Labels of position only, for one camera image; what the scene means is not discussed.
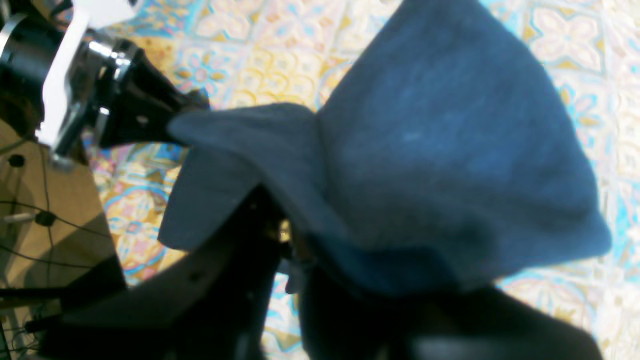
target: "black cable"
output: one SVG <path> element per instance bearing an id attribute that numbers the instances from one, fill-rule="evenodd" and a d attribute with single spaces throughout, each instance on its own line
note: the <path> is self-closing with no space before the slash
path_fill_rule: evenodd
<path id="1" fill-rule="evenodd" d="M 51 212 L 51 200 L 49 198 L 49 183 L 47 182 L 47 162 L 44 150 L 40 147 L 40 164 L 42 165 L 42 181 L 44 184 L 44 197 L 47 201 L 47 212 Z M 53 244 L 53 236 L 51 235 L 51 225 L 47 226 L 47 234 L 49 235 L 49 245 L 51 250 L 49 251 L 49 261 L 47 262 L 47 287 L 51 287 L 51 261 L 53 261 L 53 251 L 55 244 Z"/>
<path id="2" fill-rule="evenodd" d="M 12 150 L 14 150 L 14 149 L 16 149 L 16 148 L 20 147 L 22 144 L 26 143 L 27 141 L 29 141 L 29 140 L 28 140 L 28 139 L 26 139 L 26 138 L 23 138 L 23 139 L 20 139 L 20 140 L 19 140 L 19 141 L 17 141 L 17 142 L 14 142 L 14 143 L 12 143 L 12 144 L 9 144 L 9 145 L 7 145 L 7 146 L 0 147 L 0 155 L 4 155 L 4 154 L 6 154 L 7 152 L 10 152 L 10 151 L 12 151 Z"/>
<path id="3" fill-rule="evenodd" d="M 8 349 L 10 352 L 23 352 L 23 351 L 29 350 L 29 347 L 33 344 L 33 342 L 32 342 L 31 344 L 26 345 L 26 346 L 21 347 L 21 348 L 17 348 L 17 347 L 15 346 L 15 340 L 16 340 L 16 339 L 18 339 L 18 336 L 20 336 L 20 335 L 22 335 L 22 334 L 25 334 L 25 335 L 26 335 L 26 334 L 27 334 L 27 330 L 22 330 L 22 331 L 16 332 L 16 333 L 13 335 L 13 338 L 11 339 L 11 347 L 12 347 L 12 348 L 11 348 L 11 349 Z"/>
<path id="4" fill-rule="evenodd" d="M 31 344 L 26 345 L 26 346 L 21 347 L 21 348 L 10 348 L 10 349 L 7 349 L 7 350 L 9 352 L 19 352 L 20 355 L 19 355 L 18 359 L 22 359 L 22 356 L 24 356 L 24 353 L 27 352 L 28 350 L 39 350 L 39 348 L 36 348 L 33 345 L 35 345 L 35 344 L 31 343 Z"/>
<path id="5" fill-rule="evenodd" d="M 29 318 L 29 313 L 27 313 L 26 315 L 24 315 L 24 318 L 22 318 L 22 324 L 27 324 L 27 318 Z M 29 332 L 27 331 L 27 328 L 25 326 L 22 327 L 22 330 L 24 330 L 24 335 L 27 336 L 29 334 Z M 30 340 L 29 345 L 27 345 L 28 347 L 30 347 L 31 345 L 34 345 L 38 339 L 36 339 L 36 334 L 31 334 L 32 335 L 32 339 Z"/>
<path id="6" fill-rule="evenodd" d="M 46 211 L 43 208 L 39 208 L 38 206 L 34 206 L 34 205 L 29 205 L 29 204 L 25 204 L 22 202 L 17 202 L 17 201 L 7 201 L 7 200 L 0 200 L 0 204 L 7 204 L 7 205 L 20 205 L 20 206 L 24 206 L 25 208 L 29 208 L 29 209 L 34 209 L 34 210 L 38 210 L 38 211 Z M 106 234 L 102 234 L 99 231 L 96 230 L 91 230 L 91 229 L 87 229 L 86 227 L 82 227 L 80 225 L 76 225 L 72 222 L 69 222 L 68 220 L 65 220 L 63 218 L 60 218 L 58 216 L 56 216 L 56 220 L 63 222 L 69 226 L 75 227 L 78 230 L 82 230 L 82 231 L 86 231 L 87 233 L 91 233 L 94 235 L 98 235 L 98 236 L 102 236 L 103 238 L 107 238 L 107 239 L 111 239 L 111 235 L 106 235 Z"/>
<path id="7" fill-rule="evenodd" d="M 38 259 L 38 258 L 34 258 L 34 257 L 28 256 L 28 255 L 21 254 L 21 253 L 13 250 L 11 248 L 8 248 L 8 247 L 6 247 L 4 245 L 0 245 L 0 249 L 2 249 L 4 251 L 7 251 L 7 252 L 10 252 L 13 255 L 19 256 L 21 258 L 24 258 L 24 259 L 27 259 L 27 260 L 32 260 L 32 261 L 37 261 L 39 263 L 47 263 L 47 264 L 56 265 L 56 266 L 63 266 L 63 267 L 67 267 L 67 268 L 78 268 L 78 269 L 92 269 L 92 268 L 95 267 L 95 266 L 89 266 L 89 265 L 75 265 L 75 264 L 60 263 L 60 262 L 57 262 L 57 261 L 48 261 L 48 260 Z"/>

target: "black metal part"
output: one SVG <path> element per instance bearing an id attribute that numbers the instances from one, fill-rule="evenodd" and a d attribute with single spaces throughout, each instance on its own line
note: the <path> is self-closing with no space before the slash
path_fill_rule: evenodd
<path id="1" fill-rule="evenodd" d="M 64 315 L 39 356 L 262 359 L 282 217 L 267 191 L 256 189 L 201 249 L 130 291 Z M 113 346 L 128 336 L 136 342 L 126 351 Z"/>
<path id="2" fill-rule="evenodd" d="M 56 293 L 47 293 L 46 295 L 49 296 L 43 299 L 58 299 L 61 310 L 66 313 L 98 303 L 126 289 L 127 283 L 122 272 L 122 267 L 120 266 L 120 259 L 117 255 L 114 255 L 101 261 L 66 288 L 57 290 Z M 22 290 L 15 290 L 13 294 L 20 299 L 24 299 L 25 295 L 29 295 Z M 31 294 L 38 296 L 43 295 L 42 292 L 38 291 L 32 292 Z M 28 333 L 48 330 L 58 325 L 60 318 L 60 315 L 55 315 L 28 321 L 24 324 L 24 330 Z"/>
<path id="3" fill-rule="evenodd" d="M 63 38 L 41 15 L 27 12 L 19 15 L 16 26 L 4 27 L 4 46 L 0 36 L 0 119 L 21 136 L 33 135 L 44 118 L 42 87 Z M 105 36 L 94 37 L 99 44 Z M 72 165 L 69 154 L 85 126 L 95 128 L 101 147 L 179 143 L 166 131 L 169 121 L 183 111 L 209 109 L 206 95 L 180 93 L 131 41 L 119 40 L 107 54 L 89 45 L 78 49 L 68 72 L 72 98 L 51 146 L 55 165 Z"/>
<path id="4" fill-rule="evenodd" d="M 148 60 L 144 50 L 128 40 L 120 40 L 114 53 L 126 54 L 126 68 L 109 66 L 97 82 L 92 108 L 107 109 L 103 124 L 92 124 L 100 147 L 134 142 L 178 143 L 166 127 L 178 113 L 209 109 L 207 99 L 180 93 Z"/>
<path id="5" fill-rule="evenodd" d="M 68 293 L 67 288 L 42 288 L 42 289 L 29 289 L 29 288 L 7 288 L 0 289 L 0 298 L 3 299 L 37 299 L 37 300 L 51 300 L 58 299 L 64 294 Z"/>
<path id="6" fill-rule="evenodd" d="M 300 295 L 300 324 L 318 360 L 602 360 L 589 334 L 491 286 L 378 302 L 315 269 Z"/>
<path id="7" fill-rule="evenodd" d="M 63 34 L 36 17 L 18 14 L 3 28 L 0 119 L 20 136 L 33 136 L 44 115 L 42 85 Z"/>

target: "patterned tablecloth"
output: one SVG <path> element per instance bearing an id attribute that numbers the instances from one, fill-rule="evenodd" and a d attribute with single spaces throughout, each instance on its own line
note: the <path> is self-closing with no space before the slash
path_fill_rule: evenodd
<path id="1" fill-rule="evenodd" d="M 640 359 L 640 16 L 634 17 L 639 3 L 482 2 L 546 66 L 597 171 L 602 211 L 614 233 L 606 256 L 524 271 L 501 286 L 591 331 L 606 358 Z M 136 20 L 113 32 L 144 47 L 181 90 L 206 88 L 215 108 L 276 101 L 318 108 L 398 4 L 147 0 Z M 156 240 L 184 157 L 185 151 L 171 145 L 92 153 L 130 284 L 183 255 Z M 276 279 L 264 344 L 274 358 L 306 358 L 296 301 L 284 293 L 285 282 L 285 276 Z"/>

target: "blue towel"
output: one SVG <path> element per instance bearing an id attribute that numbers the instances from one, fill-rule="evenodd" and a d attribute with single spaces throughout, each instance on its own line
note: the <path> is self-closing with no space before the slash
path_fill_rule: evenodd
<path id="1" fill-rule="evenodd" d="M 170 131 L 193 146 L 160 232 L 170 247 L 199 246 L 258 184 L 328 273 L 387 297 L 611 245 L 551 81 L 476 0 L 405 0 L 317 114 L 188 113 Z"/>

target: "metal ring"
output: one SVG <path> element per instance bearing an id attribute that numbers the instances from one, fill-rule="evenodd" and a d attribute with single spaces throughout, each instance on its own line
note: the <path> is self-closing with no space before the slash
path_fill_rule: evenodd
<path id="1" fill-rule="evenodd" d="M 9 38 L 11 37 L 11 33 L 15 28 L 20 24 L 20 21 L 27 18 L 27 15 L 22 13 L 16 14 L 9 19 L 9 21 L 4 25 L 2 31 L 0 31 L 0 56 L 4 52 L 4 47 L 6 43 L 9 42 Z"/>

